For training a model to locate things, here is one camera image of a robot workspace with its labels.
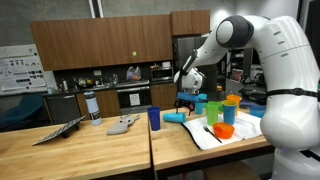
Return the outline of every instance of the yellow cup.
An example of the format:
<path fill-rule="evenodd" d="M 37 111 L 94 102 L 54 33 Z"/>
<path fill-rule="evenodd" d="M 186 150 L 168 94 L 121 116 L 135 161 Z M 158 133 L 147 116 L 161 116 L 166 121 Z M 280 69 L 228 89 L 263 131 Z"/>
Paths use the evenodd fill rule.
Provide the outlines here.
<path fill-rule="evenodd" d="M 240 104 L 241 97 L 238 95 L 229 94 L 229 95 L 227 95 L 226 99 L 237 103 L 236 116 L 238 116 L 239 104 Z"/>

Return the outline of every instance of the orange bowl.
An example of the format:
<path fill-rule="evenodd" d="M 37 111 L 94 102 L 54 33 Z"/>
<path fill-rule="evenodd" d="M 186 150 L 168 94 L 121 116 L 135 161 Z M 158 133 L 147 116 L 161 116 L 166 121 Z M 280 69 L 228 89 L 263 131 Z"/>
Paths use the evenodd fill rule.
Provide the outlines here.
<path fill-rule="evenodd" d="M 232 137 L 234 127 L 224 122 L 218 122 L 212 125 L 214 134 L 222 139 L 229 139 Z"/>

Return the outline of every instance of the refrigerator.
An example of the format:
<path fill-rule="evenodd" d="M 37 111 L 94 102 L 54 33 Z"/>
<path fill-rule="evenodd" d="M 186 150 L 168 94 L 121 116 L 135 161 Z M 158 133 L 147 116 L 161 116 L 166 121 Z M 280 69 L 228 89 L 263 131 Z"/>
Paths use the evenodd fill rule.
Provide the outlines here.
<path fill-rule="evenodd" d="M 192 51 L 200 48 L 206 39 L 207 37 L 183 37 L 173 39 L 174 72 L 179 71 L 192 54 Z M 217 98 L 217 65 L 198 66 L 197 68 L 206 76 L 202 83 L 202 87 L 199 89 L 199 93 L 206 93 L 208 100 L 215 101 Z"/>

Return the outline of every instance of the green cup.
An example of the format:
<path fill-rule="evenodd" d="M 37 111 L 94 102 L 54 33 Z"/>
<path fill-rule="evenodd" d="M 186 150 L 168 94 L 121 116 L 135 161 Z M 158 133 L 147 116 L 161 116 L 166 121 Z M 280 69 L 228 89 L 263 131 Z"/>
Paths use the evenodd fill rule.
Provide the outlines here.
<path fill-rule="evenodd" d="M 214 123 L 218 122 L 219 103 L 214 101 L 209 101 L 206 103 L 206 113 L 207 123 L 209 126 L 212 126 Z"/>

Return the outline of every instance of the oven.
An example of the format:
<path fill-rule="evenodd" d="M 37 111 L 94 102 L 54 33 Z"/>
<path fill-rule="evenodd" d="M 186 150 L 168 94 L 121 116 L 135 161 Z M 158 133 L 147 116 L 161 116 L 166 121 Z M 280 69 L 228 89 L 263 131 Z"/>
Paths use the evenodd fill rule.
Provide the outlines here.
<path fill-rule="evenodd" d="M 117 84 L 121 115 L 146 112 L 151 104 L 149 80 Z"/>

